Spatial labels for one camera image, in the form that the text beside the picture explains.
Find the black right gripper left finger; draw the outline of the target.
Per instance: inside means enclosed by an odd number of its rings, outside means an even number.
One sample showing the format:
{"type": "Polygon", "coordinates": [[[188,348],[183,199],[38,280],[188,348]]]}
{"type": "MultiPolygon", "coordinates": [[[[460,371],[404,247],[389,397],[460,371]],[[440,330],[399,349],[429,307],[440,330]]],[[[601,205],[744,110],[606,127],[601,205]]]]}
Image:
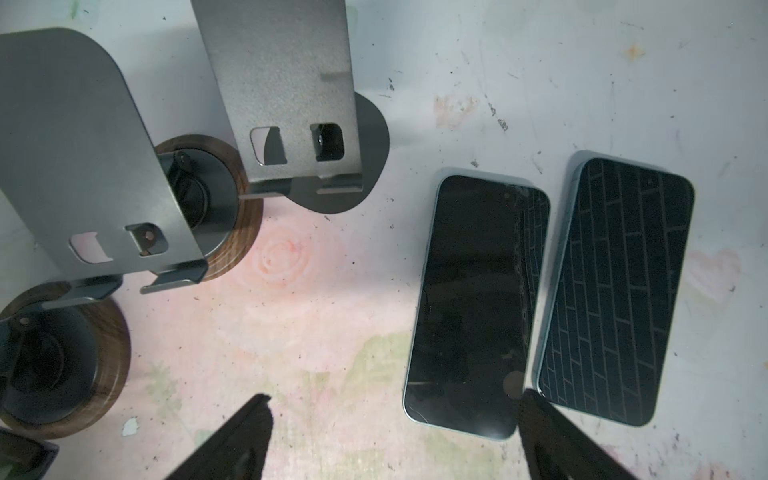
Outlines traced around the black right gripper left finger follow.
{"type": "Polygon", "coordinates": [[[274,426],[270,400],[254,395],[167,479],[261,479],[274,426]]]}

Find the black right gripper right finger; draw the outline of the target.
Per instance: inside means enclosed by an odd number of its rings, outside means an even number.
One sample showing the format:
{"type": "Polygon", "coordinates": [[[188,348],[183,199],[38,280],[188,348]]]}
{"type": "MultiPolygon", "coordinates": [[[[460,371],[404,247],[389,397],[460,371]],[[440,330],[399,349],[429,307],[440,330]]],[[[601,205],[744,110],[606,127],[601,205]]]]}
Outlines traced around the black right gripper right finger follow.
{"type": "Polygon", "coordinates": [[[538,392],[523,392],[518,429],[530,476],[547,479],[624,479],[634,475],[538,392]]]}

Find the phone with reflective screen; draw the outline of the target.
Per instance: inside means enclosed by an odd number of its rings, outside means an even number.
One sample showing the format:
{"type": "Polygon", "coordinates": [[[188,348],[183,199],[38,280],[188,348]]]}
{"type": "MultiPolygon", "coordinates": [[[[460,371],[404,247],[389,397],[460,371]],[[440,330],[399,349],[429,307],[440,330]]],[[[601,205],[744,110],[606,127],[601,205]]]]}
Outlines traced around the phone with reflective screen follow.
{"type": "Polygon", "coordinates": [[[412,420],[494,440],[515,432],[549,213],[533,186],[440,182],[403,396],[412,420]]]}

